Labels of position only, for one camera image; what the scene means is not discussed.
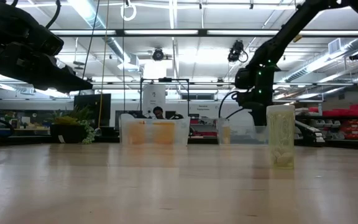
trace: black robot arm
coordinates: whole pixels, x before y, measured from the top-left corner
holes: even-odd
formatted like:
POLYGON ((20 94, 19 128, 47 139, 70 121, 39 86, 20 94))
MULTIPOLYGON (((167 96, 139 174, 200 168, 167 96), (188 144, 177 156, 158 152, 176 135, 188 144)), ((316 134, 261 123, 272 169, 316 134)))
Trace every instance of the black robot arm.
POLYGON ((306 0, 297 6, 296 13, 282 26, 277 35, 263 43, 245 68, 239 69, 235 86, 251 90, 238 93, 236 101, 243 108, 252 109, 256 126, 266 125, 266 107, 272 104, 274 73, 280 71, 277 62, 288 44, 313 20, 318 12, 351 6, 358 13, 358 0, 306 0))
POLYGON ((58 17, 57 12, 46 27, 40 25, 28 12, 0 1, 0 74, 33 84, 46 90, 56 88, 68 93, 92 89, 92 84, 76 76, 69 66, 59 68, 55 56, 64 42, 48 30, 58 17))

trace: orange object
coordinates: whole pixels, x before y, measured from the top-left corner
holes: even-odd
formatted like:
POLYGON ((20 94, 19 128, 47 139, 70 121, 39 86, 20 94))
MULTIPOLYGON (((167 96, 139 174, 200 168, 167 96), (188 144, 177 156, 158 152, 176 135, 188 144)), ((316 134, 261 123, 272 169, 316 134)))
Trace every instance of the orange object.
POLYGON ((146 131, 144 121, 135 121, 128 124, 128 143, 139 145, 146 142, 146 131))
POLYGON ((153 142, 155 144, 173 144, 175 142, 175 123, 153 123, 153 142))

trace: computer monitor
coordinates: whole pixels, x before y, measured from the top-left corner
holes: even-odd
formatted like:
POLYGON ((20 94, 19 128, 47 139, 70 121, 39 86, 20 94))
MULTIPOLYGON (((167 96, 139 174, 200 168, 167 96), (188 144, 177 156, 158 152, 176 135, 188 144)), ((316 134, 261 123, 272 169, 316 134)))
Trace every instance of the computer monitor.
POLYGON ((99 112, 101 108, 101 126, 108 126, 110 121, 110 110, 111 110, 111 94, 100 95, 80 95, 74 97, 74 107, 79 109, 88 107, 92 112, 91 119, 95 120, 95 123, 98 124, 99 121, 99 112))

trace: table surface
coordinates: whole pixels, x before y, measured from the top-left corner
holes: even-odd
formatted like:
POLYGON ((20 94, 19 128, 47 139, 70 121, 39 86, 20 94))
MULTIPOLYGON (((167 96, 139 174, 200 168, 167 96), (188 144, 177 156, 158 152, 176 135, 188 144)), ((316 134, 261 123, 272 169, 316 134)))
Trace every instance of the table surface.
POLYGON ((0 224, 357 223, 358 150, 263 146, 0 147, 0 224))

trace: person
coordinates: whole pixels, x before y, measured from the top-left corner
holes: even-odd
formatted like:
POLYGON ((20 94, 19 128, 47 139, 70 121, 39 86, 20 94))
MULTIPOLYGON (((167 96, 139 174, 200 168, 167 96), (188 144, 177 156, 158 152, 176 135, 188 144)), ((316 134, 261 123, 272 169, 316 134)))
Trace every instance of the person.
POLYGON ((165 119, 164 116, 163 116, 163 109, 159 106, 156 106, 154 109, 153 109, 153 114, 155 115, 155 117, 157 119, 165 119))

